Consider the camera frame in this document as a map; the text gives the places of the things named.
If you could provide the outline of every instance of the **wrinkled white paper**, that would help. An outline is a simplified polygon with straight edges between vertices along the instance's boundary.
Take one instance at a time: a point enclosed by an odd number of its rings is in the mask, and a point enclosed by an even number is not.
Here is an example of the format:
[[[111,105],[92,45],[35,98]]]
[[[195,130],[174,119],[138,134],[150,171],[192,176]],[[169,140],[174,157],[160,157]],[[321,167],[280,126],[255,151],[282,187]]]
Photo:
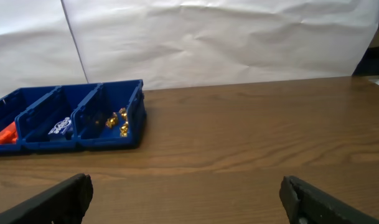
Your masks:
[[[379,0],[64,0],[90,82],[174,88],[351,75]]]
[[[59,0],[0,0],[0,98],[25,86],[86,83]]]

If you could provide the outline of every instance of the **blue tray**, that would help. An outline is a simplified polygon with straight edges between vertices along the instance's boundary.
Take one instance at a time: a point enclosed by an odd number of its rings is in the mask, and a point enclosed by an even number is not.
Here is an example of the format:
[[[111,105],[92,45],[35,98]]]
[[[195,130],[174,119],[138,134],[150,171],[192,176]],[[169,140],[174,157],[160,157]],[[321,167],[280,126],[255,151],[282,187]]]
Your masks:
[[[0,152],[44,152],[85,150],[102,146],[135,146],[141,138],[146,111],[143,81],[20,88],[0,99],[0,131],[15,121],[16,144],[0,145]],[[120,126],[105,126],[113,112],[126,108],[128,134]],[[69,140],[50,141],[48,132],[70,117],[73,135]]]

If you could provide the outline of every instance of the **wooden table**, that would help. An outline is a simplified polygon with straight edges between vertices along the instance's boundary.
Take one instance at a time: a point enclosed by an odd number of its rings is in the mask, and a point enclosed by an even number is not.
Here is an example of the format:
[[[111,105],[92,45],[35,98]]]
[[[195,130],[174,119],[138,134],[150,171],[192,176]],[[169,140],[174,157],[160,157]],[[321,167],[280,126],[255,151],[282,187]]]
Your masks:
[[[0,212],[76,173],[83,223],[288,223],[296,175],[379,219],[379,86],[360,78],[145,92],[140,148],[0,157]]]

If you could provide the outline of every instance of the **dark line on backdrop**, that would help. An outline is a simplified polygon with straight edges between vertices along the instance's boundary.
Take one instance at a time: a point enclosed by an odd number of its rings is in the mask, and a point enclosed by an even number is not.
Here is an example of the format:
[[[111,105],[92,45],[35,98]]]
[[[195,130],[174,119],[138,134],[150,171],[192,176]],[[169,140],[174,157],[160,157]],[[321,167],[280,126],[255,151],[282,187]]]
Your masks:
[[[82,57],[80,56],[80,52],[78,51],[78,47],[77,47],[77,42],[76,42],[75,34],[73,33],[72,27],[71,27],[71,25],[70,25],[69,17],[67,16],[67,11],[66,11],[66,7],[65,7],[64,0],[60,0],[60,3],[62,4],[63,13],[65,13],[65,18],[66,18],[67,25],[68,25],[68,27],[69,27],[70,34],[72,35],[73,42],[75,43],[75,47],[76,47],[76,51],[77,51],[77,55],[78,55],[78,59],[80,60],[80,64],[82,65],[82,69],[83,69],[83,73],[84,73],[85,80],[87,81],[87,83],[89,83],[89,82],[88,82],[88,78],[87,78],[87,73],[85,72],[85,69],[84,69],[84,65],[83,65]]]

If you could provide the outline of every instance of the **wood grain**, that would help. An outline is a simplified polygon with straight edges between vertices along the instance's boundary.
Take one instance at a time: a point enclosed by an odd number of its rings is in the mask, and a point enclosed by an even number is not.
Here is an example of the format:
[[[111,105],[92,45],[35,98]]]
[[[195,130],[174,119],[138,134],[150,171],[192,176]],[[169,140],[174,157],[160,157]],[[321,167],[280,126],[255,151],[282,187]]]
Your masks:
[[[379,86],[361,78],[145,92],[133,150],[0,157],[0,211],[78,172],[84,223],[287,223],[294,174],[379,218]]]

